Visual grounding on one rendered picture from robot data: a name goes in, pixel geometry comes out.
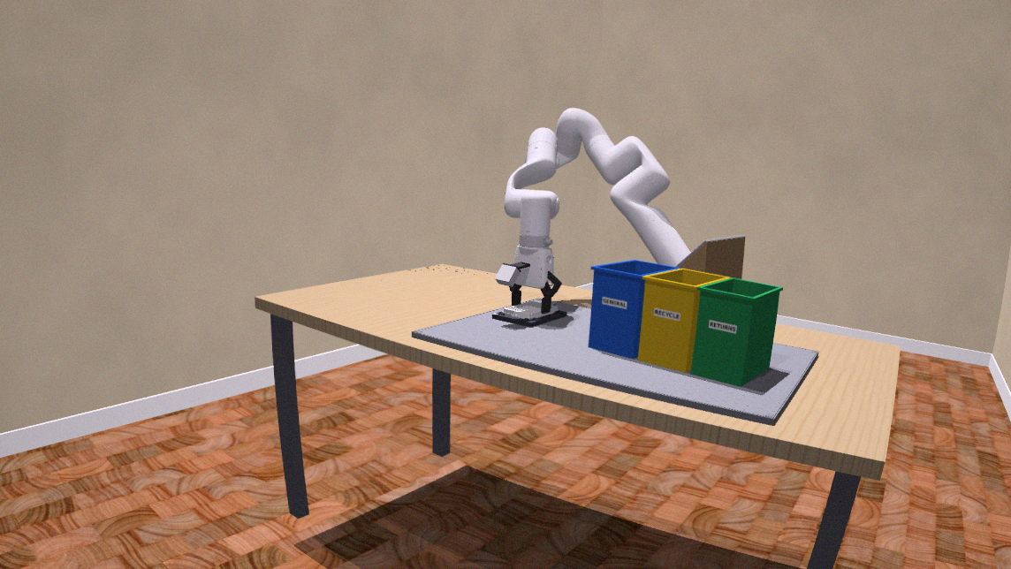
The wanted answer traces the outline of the green bin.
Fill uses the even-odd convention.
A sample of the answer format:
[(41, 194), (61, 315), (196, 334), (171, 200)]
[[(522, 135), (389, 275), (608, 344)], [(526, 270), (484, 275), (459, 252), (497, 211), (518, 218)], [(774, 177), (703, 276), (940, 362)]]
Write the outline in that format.
[(782, 287), (728, 278), (697, 290), (690, 374), (742, 387), (770, 367)]

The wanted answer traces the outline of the blue general waste bin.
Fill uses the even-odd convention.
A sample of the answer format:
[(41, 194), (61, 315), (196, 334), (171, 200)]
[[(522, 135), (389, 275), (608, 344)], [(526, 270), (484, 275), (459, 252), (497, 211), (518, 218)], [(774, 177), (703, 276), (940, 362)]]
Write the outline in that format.
[(594, 270), (594, 291), (589, 347), (637, 358), (645, 283), (642, 277), (681, 268), (632, 260), (592, 266), (591, 269)]

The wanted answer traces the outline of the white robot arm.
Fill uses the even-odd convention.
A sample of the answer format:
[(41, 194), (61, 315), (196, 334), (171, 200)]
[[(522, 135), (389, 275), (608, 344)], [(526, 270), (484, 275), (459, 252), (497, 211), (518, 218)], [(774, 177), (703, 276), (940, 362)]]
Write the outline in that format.
[(647, 205), (670, 185), (656, 157), (634, 136), (615, 146), (595, 117), (575, 108), (562, 113), (555, 133), (538, 128), (529, 135), (527, 163), (508, 179), (505, 214), (520, 218), (519, 245), (552, 245), (550, 221), (558, 214), (559, 200), (553, 192), (515, 189), (553, 177), (557, 168), (580, 155), (582, 143), (604, 180), (615, 185), (610, 192), (612, 203), (632, 224), (656, 264), (675, 267), (688, 257), (687, 246), (665, 213)]

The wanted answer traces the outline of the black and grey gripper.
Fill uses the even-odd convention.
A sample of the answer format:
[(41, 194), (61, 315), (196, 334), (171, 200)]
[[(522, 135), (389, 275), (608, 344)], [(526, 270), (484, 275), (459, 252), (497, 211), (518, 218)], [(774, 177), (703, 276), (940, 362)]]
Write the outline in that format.
[[(562, 283), (554, 276), (554, 264), (552, 250), (549, 247), (523, 247), (518, 245), (515, 248), (513, 264), (525, 262), (529, 267), (522, 268), (518, 278), (515, 279), (512, 291), (512, 305), (521, 303), (522, 286), (540, 289), (543, 294), (541, 312), (551, 311), (551, 297), (558, 292)], [(549, 280), (551, 285), (549, 285)], [(547, 281), (547, 282), (546, 282)], [(551, 288), (552, 286), (552, 288)], [(549, 311), (548, 311), (549, 310)]]

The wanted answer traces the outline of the yellow recycle bin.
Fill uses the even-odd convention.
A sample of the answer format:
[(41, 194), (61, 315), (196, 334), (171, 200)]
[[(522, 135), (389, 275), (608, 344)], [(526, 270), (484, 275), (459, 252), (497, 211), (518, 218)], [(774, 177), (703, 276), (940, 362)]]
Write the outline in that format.
[(675, 269), (642, 279), (645, 287), (638, 360), (686, 373), (691, 370), (699, 316), (697, 287), (728, 277)]

